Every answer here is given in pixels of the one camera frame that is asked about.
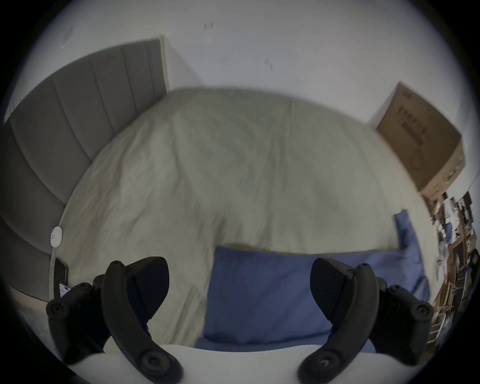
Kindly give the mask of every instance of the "white duvet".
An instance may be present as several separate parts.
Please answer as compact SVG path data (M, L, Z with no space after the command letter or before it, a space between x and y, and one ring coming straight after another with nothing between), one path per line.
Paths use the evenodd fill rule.
M281 253L396 248L393 215L403 209L433 300L441 285L435 229L377 132L284 96L180 90L98 155L68 201L54 256L69 267L70 286L92 282L113 260L165 257L170 289L149 330L158 344L193 346L217 245Z

